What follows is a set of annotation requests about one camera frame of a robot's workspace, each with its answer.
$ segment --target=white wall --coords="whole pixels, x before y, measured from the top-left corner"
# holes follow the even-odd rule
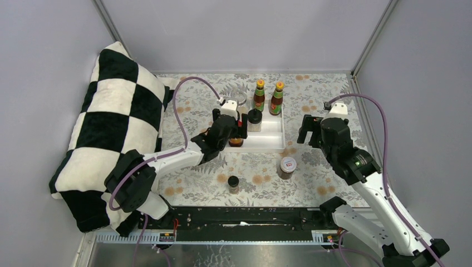
[[[153,71],[350,70],[389,0],[103,0]]]
[[[361,91],[389,122],[388,169],[395,193],[470,266],[472,225],[472,2],[400,1],[361,70]],[[375,133],[382,122],[369,106]]]
[[[112,39],[89,0],[2,1],[0,10],[0,266],[70,266],[82,234],[48,182]]]

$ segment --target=pillow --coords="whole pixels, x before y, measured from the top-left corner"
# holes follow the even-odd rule
[[[170,89],[178,80],[157,78],[130,59],[120,42],[100,52],[66,156],[50,181],[82,232],[111,225],[127,236],[139,212],[112,211],[104,181],[124,153],[160,151]]]

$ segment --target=table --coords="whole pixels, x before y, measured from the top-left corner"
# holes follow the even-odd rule
[[[158,193],[172,205],[193,206],[310,206],[316,207],[333,196],[340,196],[353,207],[368,207],[363,198],[332,171],[323,154],[305,144],[297,144],[303,115],[323,117],[323,102],[351,89],[345,74],[199,74],[160,75],[183,79],[198,76],[206,79],[220,95],[235,88],[254,94],[255,82],[265,80],[266,96],[271,97],[277,81],[283,81],[284,127],[287,147],[280,154],[229,153],[206,164],[172,172],[159,181]],[[189,136],[205,131],[212,124],[216,97],[199,81],[188,81],[179,90],[177,112]],[[353,99],[344,98],[348,106],[351,137],[356,146],[367,150]],[[184,143],[169,104],[163,122],[163,150]],[[284,156],[297,161],[297,169],[289,180],[277,176],[277,166]],[[239,177],[240,192],[230,194],[229,176]]]

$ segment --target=robotic arm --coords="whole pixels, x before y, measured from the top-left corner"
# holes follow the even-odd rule
[[[212,126],[190,139],[186,147],[145,155],[130,150],[123,156],[105,180],[109,192],[115,191],[131,170],[142,165],[116,193],[115,200],[124,212],[138,210],[159,220],[169,210],[167,203],[151,191],[152,188],[157,189],[159,178],[174,170],[214,159],[225,148],[229,139],[247,138],[247,115],[237,112],[237,101],[221,99],[220,104],[221,108],[213,110]]]
[[[307,132],[313,132],[309,145],[321,149],[334,172],[351,185],[369,204],[382,222],[384,229],[357,215],[352,207],[339,197],[334,197],[320,206],[334,224],[353,233],[372,248],[389,266],[432,266],[432,255],[415,234],[401,220],[389,203],[391,199],[401,215],[416,227],[427,245],[441,257],[449,251],[443,239],[433,239],[411,217],[403,204],[392,192],[387,197],[382,184],[381,169],[365,150],[353,146],[350,129],[347,126],[347,106],[336,102],[326,117],[305,115],[297,142],[303,144]]]

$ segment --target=yellow bottle cap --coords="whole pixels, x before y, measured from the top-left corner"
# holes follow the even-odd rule
[[[283,89],[284,86],[285,86],[285,85],[283,84],[283,82],[277,82],[277,83],[276,83],[276,88],[277,88],[277,89]]]

